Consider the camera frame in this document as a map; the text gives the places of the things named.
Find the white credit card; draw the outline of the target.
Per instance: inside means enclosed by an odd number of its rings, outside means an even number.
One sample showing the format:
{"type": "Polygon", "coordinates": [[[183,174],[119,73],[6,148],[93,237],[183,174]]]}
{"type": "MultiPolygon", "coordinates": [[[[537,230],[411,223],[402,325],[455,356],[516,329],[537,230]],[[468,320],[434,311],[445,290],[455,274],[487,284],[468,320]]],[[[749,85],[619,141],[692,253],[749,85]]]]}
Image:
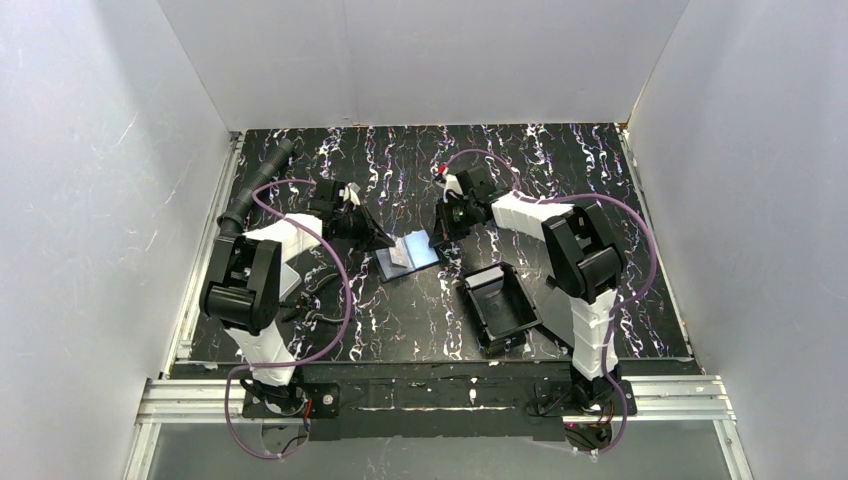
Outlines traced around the white credit card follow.
{"type": "Polygon", "coordinates": [[[394,246],[388,249],[388,252],[389,259],[393,265],[405,268],[412,266],[412,261],[404,242],[397,241],[394,246]]]}

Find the black plastic tray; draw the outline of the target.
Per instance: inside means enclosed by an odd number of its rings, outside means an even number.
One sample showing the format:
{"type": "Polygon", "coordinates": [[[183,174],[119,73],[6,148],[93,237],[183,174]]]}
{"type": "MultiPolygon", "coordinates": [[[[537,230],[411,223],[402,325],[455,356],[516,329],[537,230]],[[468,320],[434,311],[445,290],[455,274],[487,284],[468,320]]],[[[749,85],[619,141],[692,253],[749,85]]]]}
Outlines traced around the black plastic tray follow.
{"type": "Polygon", "coordinates": [[[463,282],[464,276],[475,271],[459,276],[459,292],[465,311],[474,322],[475,332],[487,357],[503,355],[525,344],[528,332],[542,323],[536,303],[517,268],[506,262],[493,265],[502,268],[503,279],[482,288],[470,290],[463,282]]]}

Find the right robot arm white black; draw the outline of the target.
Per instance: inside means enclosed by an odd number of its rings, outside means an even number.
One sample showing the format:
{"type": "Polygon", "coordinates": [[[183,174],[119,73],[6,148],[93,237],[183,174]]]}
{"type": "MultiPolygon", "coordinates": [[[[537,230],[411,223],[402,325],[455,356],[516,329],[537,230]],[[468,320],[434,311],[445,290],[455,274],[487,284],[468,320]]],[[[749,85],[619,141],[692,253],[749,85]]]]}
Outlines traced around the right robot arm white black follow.
{"type": "Polygon", "coordinates": [[[625,258],[599,205],[507,192],[484,168],[452,174],[441,167],[434,182],[442,197],[431,247],[458,242],[486,223],[545,244],[554,285],[567,296],[573,319],[572,397],[583,407],[607,401],[620,378],[613,308],[625,258]]]}

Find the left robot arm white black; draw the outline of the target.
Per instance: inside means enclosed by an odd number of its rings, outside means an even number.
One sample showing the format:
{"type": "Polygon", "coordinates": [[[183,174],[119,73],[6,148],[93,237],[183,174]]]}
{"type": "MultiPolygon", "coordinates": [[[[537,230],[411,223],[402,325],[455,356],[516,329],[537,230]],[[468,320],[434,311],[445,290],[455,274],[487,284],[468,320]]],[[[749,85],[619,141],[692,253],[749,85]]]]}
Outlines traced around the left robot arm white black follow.
{"type": "Polygon", "coordinates": [[[303,213],[246,232],[245,219],[262,185],[242,190],[219,217],[199,307],[236,341],[252,378],[243,388],[260,400],[294,397],[290,382],[298,365],[280,332],[282,267],[299,254],[335,239],[360,252],[391,248],[394,240],[376,223],[352,184],[319,179],[303,213]]]}

